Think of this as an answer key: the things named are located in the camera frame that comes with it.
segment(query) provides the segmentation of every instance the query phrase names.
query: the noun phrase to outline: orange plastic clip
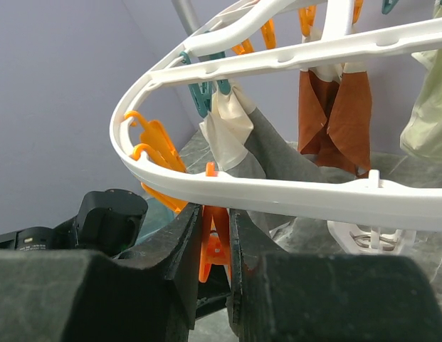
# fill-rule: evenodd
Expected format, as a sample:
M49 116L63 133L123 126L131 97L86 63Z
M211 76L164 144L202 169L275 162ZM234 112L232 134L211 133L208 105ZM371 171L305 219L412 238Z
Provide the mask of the orange plastic clip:
M140 113L131 110L125 115L125 118L136 118L143 127L143 133L140 134L140 141L149 145L153 150L157 151L163 159L168 163L168 169L187 172L183 161L181 160L177 149L174 147L172 140L167 134L164 126L157 120L146 121Z
M298 10L298 16L300 17L301 33L305 37L308 37L311 33L311 26L314 26L316 6L309 6L305 9Z
M206 164L206 176L216 176L213 162ZM201 283L208 280L211 265L226 265L228 275L231 276L230 227L227 209L205 205L202 218L199 268Z
M362 7L363 7L363 0L355 0L354 18L352 20L354 24L358 21L358 18L360 17Z
M126 119L131 117L136 118L144 129L144 132L140 135L140 141L142 143L134 147L131 158L139 160L140 155L145 151L151 160L160 167L179 172L186 172L186 167L164 126L157 120L146 121L140 113L135 110L130 111L125 115ZM142 183L142 188L156 200L176 213L180 213L187 205L187 202L163 195L144 183Z
M261 27L263 41L268 50L276 47L275 24L270 19Z
M232 51L237 55L246 55L247 53L254 52L254 48L252 47L251 41L249 39L246 39L240 45L234 46L232 48Z
M152 159L152 161L157 165L165 167L167 169L170 168L169 163L165 161L164 158L156 150L154 150L151 146L143 143L134 147L134 152L131 155L132 159L139 160L140 155L142 154L143 151L145 151ZM151 196L153 196L156 200L158 200L163 205L168 207L173 212L176 212L177 214L179 214L187 205L187 202L181 199L163 195L160 192L148 187L145 183L142 183L142 188L144 191L148 192Z

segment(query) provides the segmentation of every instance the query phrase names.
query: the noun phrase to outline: fabric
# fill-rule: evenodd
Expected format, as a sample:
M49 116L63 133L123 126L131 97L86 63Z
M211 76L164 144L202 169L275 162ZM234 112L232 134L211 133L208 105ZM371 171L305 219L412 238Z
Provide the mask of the fabric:
M303 43L320 40L312 28ZM319 166L359 177L371 169L369 123L372 96L363 63L318 66L300 71L298 150Z
M442 17L436 2L434 18ZM400 137L401 149L408 154L442 163L442 49L413 53L427 70L411 119Z
M222 95L216 91L212 112L200 123L219 169L234 177L324 182L317 165L290 147L259 109L251 106L238 84L229 81L232 92ZM278 214L248 213L267 234L294 220Z

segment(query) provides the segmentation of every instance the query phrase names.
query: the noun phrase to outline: light green cloth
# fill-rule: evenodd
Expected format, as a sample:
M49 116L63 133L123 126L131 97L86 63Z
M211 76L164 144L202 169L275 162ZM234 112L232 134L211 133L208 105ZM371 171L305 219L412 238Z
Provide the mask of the light green cloth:
M442 18L442 6L438 1L434 18ZM401 134L401 149L414 157L442 163L442 49L412 56L428 73L411 119Z

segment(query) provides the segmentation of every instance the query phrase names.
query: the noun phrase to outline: teal plastic clip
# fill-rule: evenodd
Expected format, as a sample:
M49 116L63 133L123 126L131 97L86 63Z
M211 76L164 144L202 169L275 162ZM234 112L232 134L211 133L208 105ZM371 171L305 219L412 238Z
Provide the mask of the teal plastic clip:
M185 52L181 52L180 56L183 57L184 64L191 64L191 59L189 55ZM210 55L209 58L211 60L225 58L226 54L224 52L216 53L214 55ZM219 87L219 91L224 95L227 95L231 91L230 83L228 80L220 80L216 81ZM192 100L194 100L197 112L202 118L206 118L208 112L211 110L211 97L213 95L213 83L203 82L202 84L194 83L189 84L189 91L191 92Z
M383 0L382 14L388 14L395 7L399 0Z

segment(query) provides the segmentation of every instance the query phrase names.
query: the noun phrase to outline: gray wall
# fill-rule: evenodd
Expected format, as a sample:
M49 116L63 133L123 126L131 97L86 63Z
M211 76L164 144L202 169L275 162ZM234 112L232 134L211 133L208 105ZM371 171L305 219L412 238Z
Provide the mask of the gray wall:
M108 125L157 56L119 0L0 0L0 233L53 226L90 190L141 190ZM179 147L195 131L172 89L144 109Z
M193 0L202 23L232 4L234 0ZM183 38L184 31L174 13L171 1L125 0L127 7L142 29L156 54L164 56ZM387 16L381 13L382 1L365 1L358 22L359 31L381 29L429 19L433 0L401 0ZM326 5L317 8L317 25L323 27ZM301 42L300 24L296 12L275 18L278 46ZM254 46L263 48L259 35L253 37ZM372 147L376 151L397 152L399 134L409 120L411 109L419 94L424 69L410 56L375 58L367 62L372 86L374 112L372 119ZM298 72L286 71L244 78L241 81L280 134L287 140L298 136ZM194 111L189 92L178 88L184 108L192 122L200 119Z

